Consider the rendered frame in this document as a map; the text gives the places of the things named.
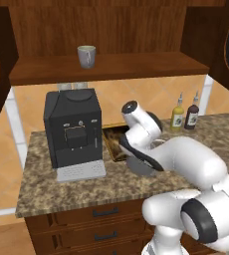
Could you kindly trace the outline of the grey mug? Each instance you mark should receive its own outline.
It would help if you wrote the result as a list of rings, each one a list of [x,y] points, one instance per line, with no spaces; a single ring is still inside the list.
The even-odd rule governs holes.
[[[95,66],[96,47],[95,46],[79,46],[78,57],[81,67],[91,69]]]

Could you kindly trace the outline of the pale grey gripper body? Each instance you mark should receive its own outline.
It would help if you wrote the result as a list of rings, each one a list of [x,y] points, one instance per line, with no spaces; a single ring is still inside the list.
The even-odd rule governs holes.
[[[139,176],[153,176],[155,170],[134,156],[126,158],[127,167]]]

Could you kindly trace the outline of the open wooden wall cabinet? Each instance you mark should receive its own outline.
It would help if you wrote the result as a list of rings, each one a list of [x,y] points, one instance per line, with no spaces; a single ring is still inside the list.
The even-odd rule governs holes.
[[[9,9],[19,58],[14,86],[206,74],[181,52],[188,7],[226,0],[0,0]],[[81,67],[79,46],[95,46]]]

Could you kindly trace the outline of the wooden drawer front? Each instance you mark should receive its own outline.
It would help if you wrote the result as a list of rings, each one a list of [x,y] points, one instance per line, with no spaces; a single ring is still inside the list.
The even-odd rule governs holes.
[[[140,255],[146,242],[147,240],[144,239],[130,240],[107,246],[64,252],[61,255]]]
[[[136,214],[141,212],[143,200],[128,200],[117,203],[110,203],[105,205],[98,205],[86,208],[80,208],[70,211],[56,212],[52,213],[48,216],[48,222],[52,227],[55,226],[67,226],[79,223],[92,222],[100,219],[107,218],[117,218],[120,216],[128,216],[131,214]],[[118,207],[119,212],[112,215],[102,216],[102,217],[94,217],[93,210],[103,211],[103,210],[111,210],[114,207]]]
[[[69,229],[61,232],[58,235],[59,241],[63,248],[72,248],[76,246],[82,246],[87,244],[93,244],[95,241],[95,234],[100,236],[112,234],[117,232],[117,237],[108,239],[116,240],[117,238],[124,238],[132,235],[141,234],[145,229],[145,221],[141,218],[132,218],[124,221],[113,221],[105,224],[98,224],[89,226],[87,228]]]

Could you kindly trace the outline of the yellow oil bottle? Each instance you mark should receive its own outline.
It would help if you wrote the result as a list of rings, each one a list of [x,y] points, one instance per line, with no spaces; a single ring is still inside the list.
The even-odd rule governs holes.
[[[171,121],[170,121],[170,129],[174,131],[179,131],[182,122],[183,122],[183,115],[184,109],[182,107],[183,98],[179,96],[177,106],[172,111]]]

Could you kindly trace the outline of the dark patterned tray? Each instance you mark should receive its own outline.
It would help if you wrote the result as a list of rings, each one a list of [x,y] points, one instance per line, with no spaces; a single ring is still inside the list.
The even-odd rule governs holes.
[[[124,161],[126,155],[119,147],[120,137],[128,131],[125,124],[103,126],[103,138],[114,162]]]

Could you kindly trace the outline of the black coffee machine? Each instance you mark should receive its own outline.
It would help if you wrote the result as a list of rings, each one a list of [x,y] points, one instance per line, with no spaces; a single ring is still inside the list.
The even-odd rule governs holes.
[[[44,124],[58,182],[106,176],[102,110],[94,89],[49,92]]]

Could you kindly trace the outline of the dark sauce bottle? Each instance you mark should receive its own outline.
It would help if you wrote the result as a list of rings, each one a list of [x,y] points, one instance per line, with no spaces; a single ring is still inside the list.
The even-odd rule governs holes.
[[[184,128],[194,129],[196,126],[198,118],[199,108],[198,108],[198,95],[194,96],[192,105],[188,108]]]

